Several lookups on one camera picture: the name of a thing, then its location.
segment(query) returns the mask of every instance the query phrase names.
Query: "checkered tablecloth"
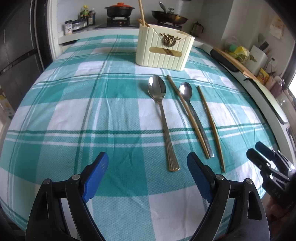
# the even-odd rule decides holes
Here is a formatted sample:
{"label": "checkered tablecloth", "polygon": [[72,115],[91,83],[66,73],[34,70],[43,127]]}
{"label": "checkered tablecloth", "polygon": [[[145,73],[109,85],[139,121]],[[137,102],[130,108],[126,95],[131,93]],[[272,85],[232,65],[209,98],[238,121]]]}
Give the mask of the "checkered tablecloth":
{"label": "checkered tablecloth", "polygon": [[[26,94],[0,159],[1,205],[23,230],[45,178],[66,180],[104,151],[109,167],[88,207],[106,240],[188,240],[208,203],[187,168],[187,154],[195,152],[221,173],[198,85],[218,127],[225,176],[239,181],[249,177],[264,194],[259,170],[246,151],[257,141],[276,148],[275,138],[245,89],[201,49],[193,47],[185,70],[177,72],[135,64],[136,45],[137,36],[131,35],[81,39]],[[167,87],[163,107],[181,168],[174,173],[167,169],[160,110],[147,92],[153,74]],[[191,103],[214,158],[205,158],[167,74],[177,87],[184,81],[191,84]]]}

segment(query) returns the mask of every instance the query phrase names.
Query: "cream utensil holder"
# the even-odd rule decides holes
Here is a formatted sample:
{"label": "cream utensil holder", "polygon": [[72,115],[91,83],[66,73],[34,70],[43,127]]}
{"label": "cream utensil holder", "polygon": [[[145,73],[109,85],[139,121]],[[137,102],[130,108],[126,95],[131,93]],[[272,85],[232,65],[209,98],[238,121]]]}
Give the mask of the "cream utensil holder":
{"label": "cream utensil holder", "polygon": [[136,63],[142,66],[182,71],[194,37],[172,28],[140,25]]}

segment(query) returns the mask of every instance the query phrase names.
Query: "screw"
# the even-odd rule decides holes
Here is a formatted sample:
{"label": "screw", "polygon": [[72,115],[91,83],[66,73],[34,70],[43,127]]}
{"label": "screw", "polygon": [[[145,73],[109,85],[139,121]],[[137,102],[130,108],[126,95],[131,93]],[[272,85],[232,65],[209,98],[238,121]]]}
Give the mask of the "screw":
{"label": "screw", "polygon": [[252,179],[246,178],[246,183],[247,184],[253,184],[253,181],[252,181]]}
{"label": "screw", "polygon": [[43,181],[43,184],[49,184],[50,183],[50,179],[49,178],[47,178],[47,179],[45,179],[44,181]]}
{"label": "screw", "polygon": [[216,175],[216,178],[217,178],[218,180],[223,180],[223,179],[224,179],[223,175],[221,175],[221,174],[217,174],[217,175]]}
{"label": "screw", "polygon": [[79,174],[74,174],[73,176],[72,176],[72,179],[73,180],[78,180],[80,178],[80,175]]}

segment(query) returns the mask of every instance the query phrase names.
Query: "chopstick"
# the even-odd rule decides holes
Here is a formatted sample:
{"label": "chopstick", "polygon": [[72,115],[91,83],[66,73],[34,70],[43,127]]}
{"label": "chopstick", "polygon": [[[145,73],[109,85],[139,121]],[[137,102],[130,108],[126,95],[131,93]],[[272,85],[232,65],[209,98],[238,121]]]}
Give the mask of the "chopstick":
{"label": "chopstick", "polygon": [[201,88],[198,86],[197,87],[198,89],[198,92],[202,98],[202,102],[205,106],[205,109],[207,111],[207,116],[209,118],[209,121],[210,121],[210,124],[211,124],[211,127],[213,129],[213,133],[214,133],[214,137],[215,137],[215,141],[216,141],[216,145],[217,145],[217,148],[218,148],[218,153],[219,153],[219,157],[220,157],[220,164],[221,164],[221,167],[222,167],[222,172],[225,172],[225,163],[224,163],[224,159],[223,159],[223,153],[222,153],[222,149],[221,149],[221,145],[220,145],[220,141],[219,141],[219,137],[218,137],[218,132],[217,132],[217,129],[216,129],[216,125],[214,123],[214,120],[212,118],[212,115],[211,115],[211,111],[207,105],[207,102],[205,100],[205,97],[202,93],[202,90]]}
{"label": "chopstick", "polygon": [[141,17],[142,17],[142,22],[145,23],[142,0],[139,0],[139,7],[140,7],[140,13],[141,13]]}
{"label": "chopstick", "polygon": [[196,121],[195,121],[193,115],[191,114],[191,111],[190,111],[190,109],[189,109],[187,103],[186,103],[185,100],[183,99],[183,97],[182,97],[182,95],[180,94],[179,90],[177,89],[175,83],[172,81],[171,77],[170,77],[169,75],[167,75],[167,78],[168,78],[170,84],[172,85],[172,87],[174,88],[175,92],[176,92],[177,95],[179,96],[179,98],[180,98],[180,100],[181,100],[181,102],[182,102],[182,104],[183,104],[185,110],[187,111],[187,114],[188,114],[189,120],[190,120],[191,124],[193,125],[193,128],[194,128],[194,130],[195,130],[195,133],[196,133],[196,135],[197,135],[197,137],[198,137],[198,139],[199,139],[199,141],[200,141],[200,143],[201,143],[201,145],[202,145],[202,148],[203,148],[203,150],[204,150],[205,156],[206,156],[207,159],[209,159],[209,158],[210,158],[210,155],[209,155],[209,152],[208,152],[207,147],[206,147],[206,145],[205,145],[205,141],[204,141],[204,139],[202,138],[202,134],[200,133],[200,130],[199,130],[198,126],[197,126],[197,123],[196,123]]}
{"label": "chopstick", "polygon": [[139,22],[141,25],[143,25],[143,26],[144,26],[144,24],[143,24],[143,22],[142,22],[142,20],[141,20],[141,19],[139,19],[139,18],[138,18],[138,22]]}

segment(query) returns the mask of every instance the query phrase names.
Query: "tablecloth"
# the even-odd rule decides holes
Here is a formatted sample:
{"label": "tablecloth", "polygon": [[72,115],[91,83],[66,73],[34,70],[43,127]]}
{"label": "tablecloth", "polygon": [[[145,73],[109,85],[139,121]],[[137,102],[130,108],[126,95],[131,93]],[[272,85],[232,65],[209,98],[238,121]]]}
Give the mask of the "tablecloth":
{"label": "tablecloth", "polygon": [[[189,240],[208,203],[187,168],[188,153],[195,152],[221,173],[198,85],[218,128],[224,175],[239,181],[249,177],[264,194],[259,170],[248,161],[246,151],[257,141],[277,147],[245,89],[201,49],[193,47],[185,69],[177,72],[135,64],[136,45],[137,36],[132,35],[81,39],[41,74],[24,97],[0,159],[1,205],[23,230],[45,178],[66,180],[104,151],[109,167],[88,207],[106,240]],[[147,92],[153,74],[166,84],[163,107],[178,172],[167,169],[160,110]],[[184,81],[191,84],[191,103],[214,158],[205,158],[167,74],[177,87]],[[221,228],[227,226],[227,218]]]}

